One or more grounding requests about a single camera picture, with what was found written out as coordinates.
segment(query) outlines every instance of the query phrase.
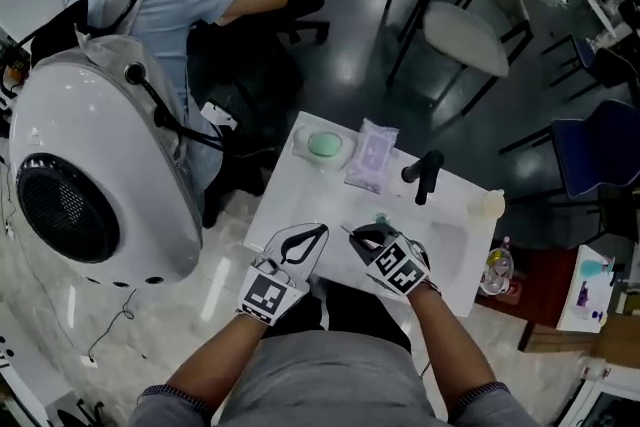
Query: floor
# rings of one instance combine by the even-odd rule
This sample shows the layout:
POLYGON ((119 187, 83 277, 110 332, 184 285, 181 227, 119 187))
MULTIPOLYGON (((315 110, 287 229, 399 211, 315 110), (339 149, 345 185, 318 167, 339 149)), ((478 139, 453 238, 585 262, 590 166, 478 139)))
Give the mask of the floor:
MULTIPOLYGON (((385 1, 329 0, 310 17, 330 20, 331 34, 324 45, 304 35, 301 43, 289 48, 305 85, 286 102, 261 104, 265 130, 276 140, 284 140, 287 127, 301 109, 356 130, 366 116, 400 128, 398 147, 402 150, 420 155, 438 148, 449 171, 515 196, 557 187, 555 158, 545 146, 498 157, 500 147, 546 126, 553 117, 584 117, 605 98, 626 99, 624 88, 619 88, 565 104, 571 92, 586 85, 587 78, 580 74, 548 90, 559 62, 567 57, 557 52, 541 58, 541 50, 568 33, 595 36, 600 29, 580 0, 570 0, 567 9, 556 6, 557 0, 525 0, 535 39, 512 66, 509 79, 498 82, 466 118, 459 119, 456 113, 485 80, 480 73, 467 70, 439 107, 430 110, 424 98, 438 96, 456 64, 417 37, 394 88, 387 90, 385 78, 399 50, 396 36, 415 0, 394 0, 388 17, 383 18, 385 1)), ((475 0, 470 9, 482 12, 499 30, 506 28, 488 1, 475 0)), ((192 82, 202 92, 208 77, 206 73, 196 75, 192 82)), ((264 90, 258 82, 248 85, 259 99, 277 97, 278 91, 264 90)), ((232 92, 224 89, 222 94, 228 97, 232 92)), ((241 243, 258 200, 242 193, 234 196, 218 224, 205 232, 199 265, 189 278, 134 295, 130 309, 135 319, 116 322, 94 349, 98 368, 92 369, 82 365, 80 355, 103 333, 130 292, 97 287, 79 278, 35 238, 20 212, 12 214, 15 197, 12 191, 9 204, 6 169, 1 169, 4 216, 10 218, 16 237, 0 238, 0 298, 42 352, 72 385, 83 390, 85 399, 102 400, 110 416, 124 425, 139 393, 166 380, 233 316, 237 292, 253 258, 241 243), (73 319, 68 318, 70 286, 77 290, 73 319)), ((572 246, 590 237, 596 222, 593 216, 577 211, 552 212, 543 203, 509 209, 498 224, 497 235, 510 235, 516 243, 534 247, 572 246)), ((603 238, 594 249, 621 261, 632 250, 615 237, 603 238)), ((415 317, 397 304, 388 306, 408 332, 416 369, 422 372, 428 355, 415 317)), ((462 321, 498 378, 539 422, 551 420, 579 375, 581 355, 519 353, 516 346, 524 321, 482 307, 475 306, 462 321)), ((425 373, 425 386, 438 416, 444 418, 430 370, 425 373)))

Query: packaged item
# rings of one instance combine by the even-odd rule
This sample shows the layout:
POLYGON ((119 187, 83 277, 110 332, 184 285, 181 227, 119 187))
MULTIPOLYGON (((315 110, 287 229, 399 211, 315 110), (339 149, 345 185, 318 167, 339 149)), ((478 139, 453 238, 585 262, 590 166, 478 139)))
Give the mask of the packaged item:
POLYGON ((397 137, 397 128, 380 127, 365 118, 344 183, 380 194, 386 180, 389 155, 397 137))

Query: light blue shirt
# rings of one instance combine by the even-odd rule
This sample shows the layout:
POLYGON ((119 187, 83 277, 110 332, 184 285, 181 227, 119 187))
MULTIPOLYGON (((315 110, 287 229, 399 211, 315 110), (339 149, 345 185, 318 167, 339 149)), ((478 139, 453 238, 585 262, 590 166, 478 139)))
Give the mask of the light blue shirt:
MULTIPOLYGON (((77 0, 64 1, 69 5, 77 0)), ((105 0, 88 1, 89 23, 94 27, 108 25, 112 20, 103 20, 105 0)), ((199 113, 194 116, 194 113, 188 112, 190 93, 186 79, 187 37, 195 22, 203 20, 214 23, 224 15, 232 2, 233 0, 142 0, 130 33, 145 44, 171 78, 185 109, 185 119, 191 121, 192 128, 212 136, 216 134, 211 124, 199 113)), ((222 155, 199 143, 191 144, 187 155, 194 175, 194 192, 196 197, 200 197, 220 170, 222 155)))

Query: teal object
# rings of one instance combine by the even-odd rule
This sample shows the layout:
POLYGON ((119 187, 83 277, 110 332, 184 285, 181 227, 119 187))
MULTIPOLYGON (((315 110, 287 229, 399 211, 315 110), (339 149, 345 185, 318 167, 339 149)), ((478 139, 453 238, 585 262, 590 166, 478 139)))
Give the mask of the teal object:
POLYGON ((376 224, 389 224, 389 218, 387 214, 379 213, 375 215, 376 224))
POLYGON ((309 137, 307 147, 318 157, 335 157, 342 147, 342 139, 331 132, 316 132, 309 137))
POLYGON ((611 272, 613 262, 608 265, 606 263, 598 262, 596 260, 585 260, 580 264, 580 275, 583 278, 593 278, 603 272, 611 272))

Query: black and white glove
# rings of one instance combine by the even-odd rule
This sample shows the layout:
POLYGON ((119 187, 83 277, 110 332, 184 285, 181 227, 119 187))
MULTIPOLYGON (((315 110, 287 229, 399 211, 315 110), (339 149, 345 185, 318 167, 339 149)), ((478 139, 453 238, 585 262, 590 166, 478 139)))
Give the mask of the black and white glove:
POLYGON ((431 280, 429 258, 422 244, 410 240, 386 223, 353 230, 349 242, 367 266, 367 276, 398 295, 407 295, 425 283, 440 293, 431 280))
POLYGON ((249 267, 238 311, 273 326, 309 293, 309 277, 328 238, 324 224, 299 224, 277 232, 249 267))

